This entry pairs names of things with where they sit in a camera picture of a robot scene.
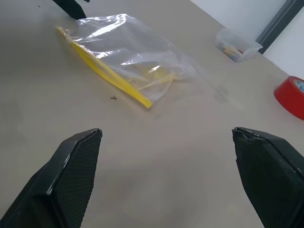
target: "table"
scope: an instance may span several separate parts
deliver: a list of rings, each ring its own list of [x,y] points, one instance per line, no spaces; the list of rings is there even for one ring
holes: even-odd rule
[[[262,55],[225,56],[213,45],[222,26],[190,0],[82,4],[89,17],[143,20],[205,69],[200,83],[176,83],[146,110],[69,51],[54,26],[73,20],[55,3],[0,5],[0,216],[61,141],[100,127],[83,228],[263,227],[240,181],[231,129],[266,131],[304,151],[304,122],[273,96],[286,73]]]

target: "yellow item inside bag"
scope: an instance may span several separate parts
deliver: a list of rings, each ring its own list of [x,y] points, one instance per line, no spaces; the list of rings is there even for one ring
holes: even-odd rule
[[[100,77],[146,108],[174,80],[194,73],[174,45],[126,14],[80,19],[75,30],[57,29]]]

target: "plastic container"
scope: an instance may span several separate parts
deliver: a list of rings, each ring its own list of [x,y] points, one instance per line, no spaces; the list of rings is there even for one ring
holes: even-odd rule
[[[249,60],[263,47],[227,28],[216,35],[215,46],[236,62]]]

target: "white wall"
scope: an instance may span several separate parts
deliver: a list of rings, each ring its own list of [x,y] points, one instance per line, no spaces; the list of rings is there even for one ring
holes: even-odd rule
[[[289,75],[304,79],[304,8],[264,55]]]
[[[192,0],[229,29],[257,39],[286,0]]]

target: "red tape roll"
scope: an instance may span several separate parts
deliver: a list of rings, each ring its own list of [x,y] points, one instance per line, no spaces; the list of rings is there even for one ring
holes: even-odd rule
[[[304,120],[304,80],[289,76],[274,95],[287,111]]]

